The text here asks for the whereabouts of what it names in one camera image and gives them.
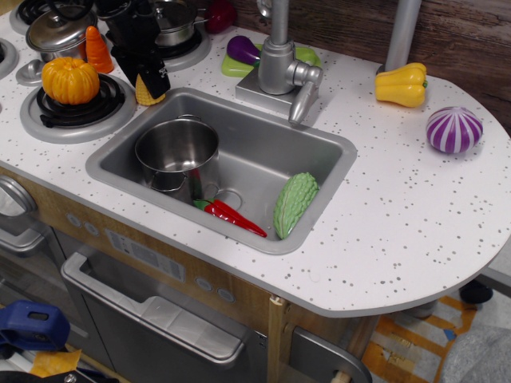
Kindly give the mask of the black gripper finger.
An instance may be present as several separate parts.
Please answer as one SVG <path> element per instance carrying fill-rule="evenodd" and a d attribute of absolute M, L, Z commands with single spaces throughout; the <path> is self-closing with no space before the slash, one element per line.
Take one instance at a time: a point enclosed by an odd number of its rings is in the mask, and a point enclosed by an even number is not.
<path fill-rule="evenodd" d="M 167 69 L 158 53 L 141 58 L 138 74 L 152 98 L 163 96 L 171 88 Z"/>
<path fill-rule="evenodd" d="M 120 66 L 130 84 L 135 86 L 137 78 L 140 75 L 141 55 L 135 51 L 116 45 L 111 49 L 111 55 L 117 61 L 117 64 Z"/>

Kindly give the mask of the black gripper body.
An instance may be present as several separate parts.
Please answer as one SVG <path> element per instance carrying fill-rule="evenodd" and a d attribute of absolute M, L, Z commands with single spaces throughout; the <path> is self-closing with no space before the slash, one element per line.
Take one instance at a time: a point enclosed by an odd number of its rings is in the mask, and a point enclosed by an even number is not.
<path fill-rule="evenodd" d="M 150 1 L 98 1 L 97 15 L 118 49 L 140 55 L 156 50 L 160 27 Z"/>

